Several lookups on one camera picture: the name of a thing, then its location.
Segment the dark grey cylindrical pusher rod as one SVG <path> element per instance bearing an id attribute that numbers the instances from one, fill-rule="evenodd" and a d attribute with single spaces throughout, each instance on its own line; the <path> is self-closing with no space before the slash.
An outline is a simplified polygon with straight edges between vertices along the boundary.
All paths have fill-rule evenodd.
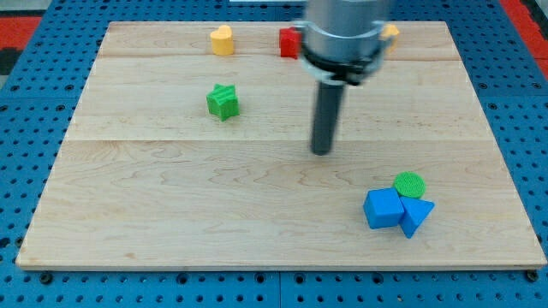
<path id="1" fill-rule="evenodd" d="M 331 152 L 344 93 L 344 85 L 318 83 L 310 149 L 318 156 Z"/>

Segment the yellow block behind arm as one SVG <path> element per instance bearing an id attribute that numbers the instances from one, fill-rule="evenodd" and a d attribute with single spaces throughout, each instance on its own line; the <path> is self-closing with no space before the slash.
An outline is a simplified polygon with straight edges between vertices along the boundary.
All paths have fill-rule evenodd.
<path id="1" fill-rule="evenodd" d="M 396 25 L 387 23 L 384 25 L 380 38 L 384 42 L 384 52 L 391 53 L 396 48 L 399 30 Z"/>

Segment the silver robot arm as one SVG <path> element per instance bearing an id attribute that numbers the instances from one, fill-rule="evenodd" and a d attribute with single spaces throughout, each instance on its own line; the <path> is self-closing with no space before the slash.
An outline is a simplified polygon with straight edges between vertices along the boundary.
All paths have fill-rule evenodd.
<path id="1" fill-rule="evenodd" d="M 301 34 L 299 59 L 317 81 L 310 151 L 331 152 L 343 94 L 380 70 L 394 41 L 382 36 L 390 14 L 388 0 L 310 0 Z"/>

